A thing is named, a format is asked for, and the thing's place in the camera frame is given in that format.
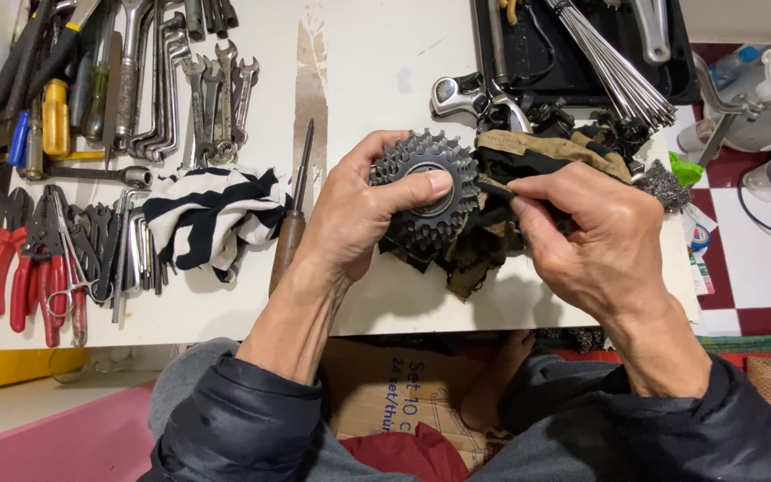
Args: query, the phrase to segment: black tray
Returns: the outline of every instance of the black tray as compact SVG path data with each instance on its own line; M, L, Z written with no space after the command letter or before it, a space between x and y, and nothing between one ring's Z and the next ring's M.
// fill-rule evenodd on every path
M531 2L541 28L555 47L556 59L547 76L534 83L520 81L521 75L542 71L548 65L547 49L525 7L517 6L519 22L514 26L507 23L505 11L501 10L507 70L511 85L515 88L512 92L518 92L520 87L522 90L536 92L535 104L548 104L559 98L566 100L570 106L611 104L590 62L546 1L523 1ZM671 60L659 67L643 60L636 17L626 3L618 10L607 7L602 0L576 0L575 4L609 44L632 62L671 104L691 104L700 98L689 37L678 0L667 0ZM490 82L493 78L493 43L487 0L475 0L475 11L483 73L487 82Z

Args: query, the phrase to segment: black jacket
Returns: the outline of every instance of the black jacket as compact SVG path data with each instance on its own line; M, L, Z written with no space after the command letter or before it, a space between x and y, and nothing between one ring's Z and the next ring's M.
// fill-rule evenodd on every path
M771 480L771 407L722 358L701 400L631 395L623 367L602 387L605 415L651 479ZM171 414L141 480L293 480L319 405L318 385L223 356Z

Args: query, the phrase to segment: bare foot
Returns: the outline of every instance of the bare foot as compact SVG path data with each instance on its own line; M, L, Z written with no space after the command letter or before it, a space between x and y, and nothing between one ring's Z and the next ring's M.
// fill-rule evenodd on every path
M460 403L460 417L468 428L485 432L498 427L498 399L534 345L531 330L514 331L493 361L481 370Z

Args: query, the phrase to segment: plastic bottle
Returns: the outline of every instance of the plastic bottle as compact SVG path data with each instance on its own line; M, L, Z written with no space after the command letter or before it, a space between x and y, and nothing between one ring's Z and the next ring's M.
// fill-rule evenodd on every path
M731 85L739 78L743 69L760 58L760 51L755 46L745 46L734 53L729 53L713 65L709 66L709 71L713 76L713 82L718 90Z

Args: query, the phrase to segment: workbench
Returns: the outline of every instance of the workbench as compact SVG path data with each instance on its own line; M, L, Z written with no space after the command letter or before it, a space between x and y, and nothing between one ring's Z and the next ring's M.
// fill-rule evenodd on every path
M235 1L241 25L230 30L239 51L237 60L261 65L253 88L247 130L249 142L240 150L239 164L265 170L274 167L290 188L298 165L305 127L315 118L316 136L308 173L305 211L310 215L327 170L375 129L444 129L471 145L471 119L452 116L434 120L428 102L431 87L442 76L478 70L474 20L470 2L450 0L391 0L349 2L300 0L290 2ZM123 12L116 29L123 31ZM215 58L217 41L192 43L193 54ZM150 55L145 70L150 74ZM187 78L177 70L181 124L189 106ZM146 82L145 89L150 88ZM149 112L150 91L142 94L141 111ZM141 116L140 131L150 123ZM667 163L661 133L642 150L647 159ZM182 148L164 166L161 176L175 172ZM133 163L128 157L114 168ZM89 167L102 169L102 162ZM122 187L113 183L57 179L68 201L112 204ZM43 183L13 177L11 188L23 186L37 199ZM663 275L668 289L697 319L698 304L689 257L677 215L668 216L661 233ZM274 243L248 248L234 282L220 283L211 269L170 276L161 297L152 292L130 295L122 323L112 324L112 310L88 303L88 345L191 343L225 336L241 340L267 302ZM11 264L10 280L16 270ZM576 327L596 324L586 313L551 294L530 258L509 258L491 272L483 288L465 303L445 290L445 273L431 267L420 274L391 255L376 254L368 275L352 287L337 315L332 334L396 334L537 327ZM66 324L62 346L70 345ZM44 347L43 322L37 313L25 332L16 334L8 313L0 317L0 349Z

